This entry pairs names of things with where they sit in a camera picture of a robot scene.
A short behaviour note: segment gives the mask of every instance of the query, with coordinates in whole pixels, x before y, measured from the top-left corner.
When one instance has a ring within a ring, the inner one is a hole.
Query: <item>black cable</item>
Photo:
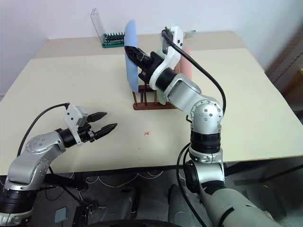
[[[185,57],[190,63],[192,63],[200,72],[202,72],[204,75],[206,75],[207,78],[209,78],[213,84],[218,88],[219,92],[221,93],[222,100],[223,100],[223,113],[225,113],[226,109],[226,97],[225,93],[220,86],[220,84],[205,70],[203,69],[192,57],[190,57],[186,52],[184,52],[181,48],[179,48],[177,45],[175,45],[168,35],[166,34],[165,30],[162,31],[162,37],[165,38],[166,42],[171,45],[172,48],[174,48],[179,54],[181,54],[183,57]]]
[[[192,121],[191,120],[189,120],[189,118],[188,118],[188,115],[186,115],[186,119],[185,119],[187,122],[189,122],[189,123],[192,123]]]
[[[184,156],[183,156],[183,169],[184,169],[184,166],[185,166],[186,156],[187,156],[188,152],[189,152],[189,149],[187,149],[187,150],[185,151],[185,154],[184,154]]]
[[[199,217],[198,213],[196,212],[195,208],[191,205],[189,199],[187,198],[187,196],[185,195],[185,191],[181,185],[181,181],[179,178],[179,167],[180,167],[180,159],[182,157],[183,152],[186,150],[186,148],[188,148],[190,145],[190,143],[188,143],[180,152],[178,160],[177,160],[177,169],[176,169],[176,176],[177,176],[177,182],[178,182],[178,186],[179,189],[181,191],[181,194],[185,200],[185,202],[187,203],[187,205],[189,206],[189,208],[191,209],[191,211],[193,212],[194,216],[196,217],[196,219],[199,221],[199,223],[202,225],[202,227],[207,227],[206,224],[204,223],[204,221]]]
[[[49,166],[48,167],[49,171],[51,172],[51,174],[55,175],[55,173],[53,172],[53,169]],[[60,187],[63,188],[63,191],[66,191],[75,201],[77,201],[80,206],[82,206],[82,202],[71,192],[69,191],[65,186],[60,185]]]
[[[45,187],[45,188],[40,188],[39,191],[43,191],[43,190],[49,190],[49,189],[54,189],[54,188],[58,188],[57,186],[54,187]]]
[[[57,107],[60,107],[60,106],[65,106],[65,108],[67,109],[67,107],[69,106],[69,103],[62,103],[62,104],[59,104],[59,105],[54,105],[54,106],[51,106],[49,108],[47,108],[46,110],[44,110],[43,112],[41,112],[33,121],[33,123],[29,126],[28,130],[26,131],[21,143],[20,143],[20,146],[19,146],[19,149],[18,149],[18,153],[17,153],[17,157],[21,154],[21,151],[22,151],[22,147],[24,145],[24,142],[25,140],[27,139],[27,136],[29,135],[30,131],[32,130],[34,124],[36,124],[36,122],[39,120],[39,118],[45,114],[47,111],[49,110],[52,110],[54,108],[57,108]]]
[[[29,133],[30,133],[30,131],[32,130],[33,126],[34,126],[34,125],[36,124],[36,122],[39,120],[39,118],[40,118],[43,114],[45,114],[46,112],[48,112],[48,111],[50,111],[50,110],[52,110],[52,109],[54,109],[54,108],[60,107],[60,106],[65,106],[65,109],[67,109],[68,106],[69,106],[69,103],[62,103],[62,104],[58,104],[58,105],[53,105],[53,106],[47,108],[46,110],[44,110],[43,112],[41,112],[41,113],[34,119],[33,123],[29,126],[28,130],[26,131],[26,133],[25,133],[25,135],[24,135],[24,137],[23,137],[23,139],[22,139],[22,141],[21,141],[21,143],[20,143],[20,146],[19,146],[19,149],[18,149],[18,153],[17,153],[17,157],[21,154],[21,151],[22,151],[24,142],[25,142],[25,140],[27,139],[27,136],[29,135]],[[50,166],[49,166],[48,168],[49,168],[50,172],[51,172],[52,174],[54,174],[52,168],[51,168]],[[57,197],[54,198],[54,199],[49,199],[49,198],[47,197],[46,189],[45,189],[45,197],[46,197],[46,199],[49,200],[49,201],[57,200],[57,199],[63,194],[63,192],[66,191],[73,199],[75,199],[80,205],[82,205],[81,201],[80,201],[76,196],[74,196],[74,194],[72,194],[65,186],[63,186],[63,185],[60,185],[60,186],[63,188],[63,191],[60,193],[59,196],[57,196]]]
[[[44,194],[45,194],[46,199],[49,200],[49,201],[55,201],[55,200],[57,200],[57,199],[60,198],[60,196],[62,196],[62,194],[64,193],[64,190],[62,190],[62,192],[61,192],[56,198],[50,199],[50,198],[47,196],[46,191],[47,191],[47,190],[44,191]]]

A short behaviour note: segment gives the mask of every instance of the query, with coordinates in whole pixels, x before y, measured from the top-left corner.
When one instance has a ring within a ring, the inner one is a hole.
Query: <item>table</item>
[[[146,52],[156,51],[160,35],[140,35],[138,43]],[[235,33],[201,33],[185,45],[225,91],[224,162],[303,155],[301,123]],[[179,110],[133,110],[124,61],[122,48],[103,49],[94,37],[45,43],[0,103],[0,175],[7,174],[34,118],[64,102],[88,113],[107,112],[93,123],[94,130],[114,122],[118,126],[100,140],[67,149],[52,163],[55,172],[175,165],[189,142],[190,125]],[[196,69],[192,80],[222,103],[215,86]],[[64,114],[64,108],[45,114],[28,139],[66,128]]]

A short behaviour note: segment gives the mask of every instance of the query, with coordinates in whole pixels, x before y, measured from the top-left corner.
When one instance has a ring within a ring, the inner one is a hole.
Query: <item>floor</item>
[[[301,227],[303,223],[303,169],[281,176],[265,183],[258,183],[257,179],[276,174],[291,167],[301,165],[303,157],[280,159],[254,170],[228,176],[226,186],[236,189],[248,197],[255,205],[271,213],[273,218],[285,227]],[[143,177],[151,177],[147,173],[141,173]],[[125,175],[102,176],[101,179],[110,185],[119,185],[134,178],[136,173]],[[175,170],[163,172],[155,179],[136,177],[127,186],[139,187],[141,199],[137,213],[137,219],[156,219],[166,221],[168,218],[168,190],[173,184],[177,184]],[[94,182],[95,177],[88,178]],[[99,180],[89,185],[86,192],[82,193],[84,200],[94,201],[99,206],[106,206],[107,199],[113,193],[123,188],[111,188],[102,184]],[[49,199],[56,198],[62,193],[62,189],[47,191]],[[208,227],[212,224],[208,219],[204,207],[199,203],[197,195],[188,193],[197,212]],[[54,223],[57,209],[68,209],[68,220],[63,222],[64,227],[71,227],[77,202],[67,193],[63,193],[57,200],[48,201],[45,192],[39,192],[34,204],[34,214],[30,221],[30,227],[60,227],[61,223]],[[91,215],[91,220],[98,219],[102,209]]]

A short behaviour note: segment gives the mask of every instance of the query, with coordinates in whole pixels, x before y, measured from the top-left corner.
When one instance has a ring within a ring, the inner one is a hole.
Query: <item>white wall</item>
[[[302,23],[302,0],[0,0],[1,85],[6,93],[46,38],[96,36],[97,7],[107,31],[135,19],[139,34],[183,30],[237,32],[266,69]]]

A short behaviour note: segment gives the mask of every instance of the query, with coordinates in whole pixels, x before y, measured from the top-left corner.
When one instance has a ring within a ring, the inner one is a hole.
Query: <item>silver robotic arm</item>
[[[29,222],[36,194],[45,174],[60,154],[73,145],[93,142],[110,133],[117,124],[91,131],[90,122],[105,116],[105,112],[88,115],[80,106],[69,104],[65,114],[67,129],[57,129],[33,137],[25,150],[11,164],[0,195],[0,226],[24,226]]]
[[[126,46],[125,51],[142,69],[139,77],[150,83],[154,90],[161,90],[170,103],[191,119],[191,160],[184,166],[188,189],[199,194],[215,227],[279,227],[238,191],[224,186],[223,153],[220,147],[220,122],[224,110],[217,100],[204,96],[194,82],[182,73],[173,71],[180,59],[180,51],[176,50],[183,43],[183,32],[179,27],[166,28],[162,31],[162,37],[166,37],[162,44],[165,59],[161,60],[154,52],[148,56],[131,46]]]

